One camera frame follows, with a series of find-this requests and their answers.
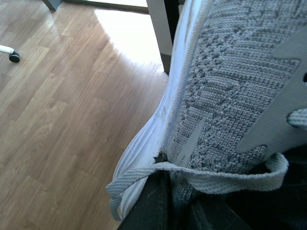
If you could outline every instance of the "wooden floor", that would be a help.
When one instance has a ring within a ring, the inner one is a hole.
[[[22,56],[0,53],[0,230],[117,228],[105,186],[167,83],[149,22],[0,0],[0,44]]]

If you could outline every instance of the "sneaker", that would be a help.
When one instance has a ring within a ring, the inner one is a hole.
[[[165,94],[106,187],[113,217],[157,170],[178,211],[199,193],[279,188],[280,153],[307,143],[306,37],[305,1],[185,1]],[[263,162],[270,172],[249,174]]]

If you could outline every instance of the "black caster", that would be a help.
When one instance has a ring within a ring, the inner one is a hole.
[[[20,61],[20,55],[14,51],[12,54],[9,55],[9,59],[11,62],[17,63]]]

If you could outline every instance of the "gray knit sneaker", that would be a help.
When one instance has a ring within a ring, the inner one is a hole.
[[[118,205],[125,217],[142,190],[135,182],[156,170],[171,171],[176,210],[200,192],[281,186],[288,162],[279,152],[307,143],[306,24],[301,0],[186,1],[173,53],[182,58],[107,186],[116,219]],[[152,144],[139,148],[141,140]],[[145,163],[159,151],[168,162]],[[262,162],[271,173],[249,174]]]

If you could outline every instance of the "chair caster wheel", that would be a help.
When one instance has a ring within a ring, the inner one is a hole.
[[[20,55],[14,51],[12,54],[9,55],[9,59],[11,62],[17,63],[20,61]]]

